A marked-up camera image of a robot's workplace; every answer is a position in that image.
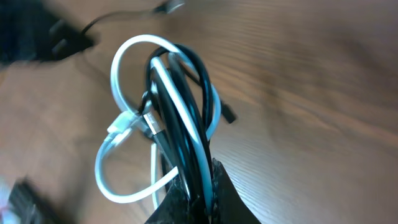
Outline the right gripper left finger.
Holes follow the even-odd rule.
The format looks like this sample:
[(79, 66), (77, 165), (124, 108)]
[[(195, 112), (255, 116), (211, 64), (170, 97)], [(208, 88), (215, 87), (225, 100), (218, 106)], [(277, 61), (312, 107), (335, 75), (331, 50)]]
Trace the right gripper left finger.
[(185, 191), (182, 189), (181, 181), (176, 177), (172, 181), (165, 198), (154, 213), (146, 220), (145, 224), (194, 223), (198, 223), (198, 218), (194, 216)]

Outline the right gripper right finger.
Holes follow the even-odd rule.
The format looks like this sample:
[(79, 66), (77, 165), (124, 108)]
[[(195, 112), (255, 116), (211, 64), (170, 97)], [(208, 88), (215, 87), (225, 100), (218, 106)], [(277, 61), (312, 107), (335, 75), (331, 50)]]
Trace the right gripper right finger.
[(260, 224), (239, 196), (223, 164), (213, 158), (213, 210), (214, 224)]

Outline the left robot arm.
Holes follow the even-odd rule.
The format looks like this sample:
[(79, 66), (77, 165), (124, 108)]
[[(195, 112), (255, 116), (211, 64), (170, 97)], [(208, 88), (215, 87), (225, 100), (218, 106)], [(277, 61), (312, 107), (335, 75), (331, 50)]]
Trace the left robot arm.
[(94, 45), (94, 38), (44, 1), (1, 0), (1, 65), (60, 61)]

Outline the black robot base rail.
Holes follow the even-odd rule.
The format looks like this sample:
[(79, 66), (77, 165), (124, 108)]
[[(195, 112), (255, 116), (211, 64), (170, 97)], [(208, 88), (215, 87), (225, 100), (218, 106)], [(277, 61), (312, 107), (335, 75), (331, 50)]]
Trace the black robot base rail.
[(1, 224), (57, 223), (65, 222), (27, 179), (16, 181), (12, 187), (1, 180)]

